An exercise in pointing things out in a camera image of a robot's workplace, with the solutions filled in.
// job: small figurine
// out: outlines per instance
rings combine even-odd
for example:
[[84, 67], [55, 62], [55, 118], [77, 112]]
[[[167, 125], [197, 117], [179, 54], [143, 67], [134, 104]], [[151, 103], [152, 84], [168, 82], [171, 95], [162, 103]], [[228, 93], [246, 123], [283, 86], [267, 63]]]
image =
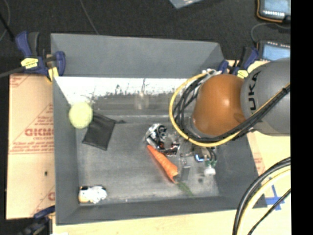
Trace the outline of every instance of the small figurine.
[[79, 188], [78, 200], [80, 203], [97, 204], [108, 196], [106, 189], [103, 186], [81, 186]]

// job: yellow-green ball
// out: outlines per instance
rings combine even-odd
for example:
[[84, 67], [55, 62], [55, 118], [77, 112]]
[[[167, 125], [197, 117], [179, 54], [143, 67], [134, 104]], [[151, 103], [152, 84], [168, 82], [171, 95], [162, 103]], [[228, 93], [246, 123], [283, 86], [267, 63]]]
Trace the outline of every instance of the yellow-green ball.
[[92, 116], [92, 108], [86, 102], [73, 104], [68, 113], [70, 123], [77, 129], [87, 127], [92, 120]]

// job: cardboard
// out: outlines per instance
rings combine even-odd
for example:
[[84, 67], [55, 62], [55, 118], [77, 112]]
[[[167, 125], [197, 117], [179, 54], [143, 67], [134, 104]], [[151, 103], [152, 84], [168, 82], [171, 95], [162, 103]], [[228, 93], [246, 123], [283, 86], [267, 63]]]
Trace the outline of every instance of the cardboard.
[[28, 218], [55, 203], [52, 83], [14, 74], [9, 84], [6, 218]]

